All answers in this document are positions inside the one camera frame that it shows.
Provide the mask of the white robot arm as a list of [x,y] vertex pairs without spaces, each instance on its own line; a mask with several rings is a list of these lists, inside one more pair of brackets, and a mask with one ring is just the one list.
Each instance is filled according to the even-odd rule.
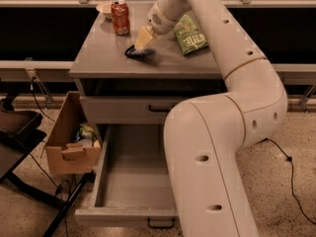
[[282,123],[287,95],[275,69],[220,0],[158,0],[135,43],[147,47],[195,14],[224,79],[223,94],[180,102],[164,150],[184,237],[260,237],[238,171],[238,149]]

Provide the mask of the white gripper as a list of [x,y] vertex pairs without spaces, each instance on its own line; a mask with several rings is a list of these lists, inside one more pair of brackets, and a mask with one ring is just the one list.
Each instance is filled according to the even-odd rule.
[[141,28],[134,47],[137,50],[143,50],[157,39],[157,35],[171,32],[179,21],[179,13],[179,8],[174,3],[156,1],[148,13],[150,26]]

